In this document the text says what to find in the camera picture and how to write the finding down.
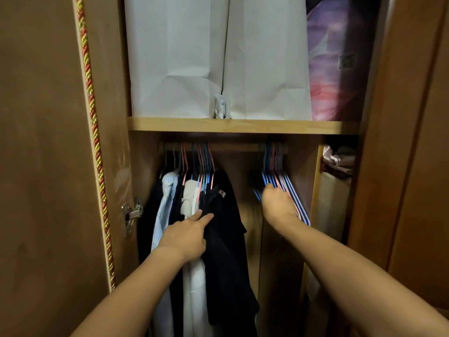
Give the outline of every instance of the clothes rod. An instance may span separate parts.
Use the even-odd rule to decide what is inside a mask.
[[[194,149],[198,148],[198,143],[194,143]],[[211,152],[264,152],[265,144],[259,143],[209,143]],[[159,153],[181,150],[180,143],[159,142]],[[185,144],[185,151],[192,151],[192,143]],[[284,155],[288,153],[288,146],[284,144]]]

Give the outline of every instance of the red and gold rope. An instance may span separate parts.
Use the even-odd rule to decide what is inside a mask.
[[[92,70],[89,59],[89,44],[87,42],[86,19],[84,18],[83,0],[76,0],[78,12],[78,26],[81,35],[81,49],[83,51],[84,70],[86,72],[87,95],[89,99],[90,119],[92,124],[93,145],[95,149],[95,160],[98,171],[98,185],[100,187],[101,209],[103,212],[103,223],[105,231],[105,244],[108,257],[109,282],[111,289],[115,288],[114,255],[112,254],[111,233],[109,229],[108,201],[106,197],[105,174],[103,161],[101,159],[100,136],[98,134],[97,111],[95,108],[95,96],[93,94]]]

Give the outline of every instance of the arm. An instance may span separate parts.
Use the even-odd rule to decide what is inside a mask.
[[[205,226],[213,218],[197,211],[168,226],[159,246],[87,316],[73,332],[79,336],[143,336],[154,309],[181,267],[206,250]]]
[[[266,220],[304,257],[330,297],[368,336],[449,336],[449,321],[380,267],[296,217],[286,192],[268,185]]]

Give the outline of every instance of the clothing label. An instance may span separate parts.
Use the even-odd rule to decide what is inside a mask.
[[[338,58],[338,70],[353,69],[356,66],[356,55],[354,53],[342,54]]]

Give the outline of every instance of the finger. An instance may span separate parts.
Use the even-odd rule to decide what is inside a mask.
[[[201,209],[198,209],[194,215],[192,215],[191,217],[189,217],[188,219],[190,221],[198,221],[198,219],[201,217],[201,214],[203,213],[203,211]]]
[[[213,213],[209,213],[208,215],[203,216],[198,222],[201,226],[206,227],[207,224],[214,218]]]

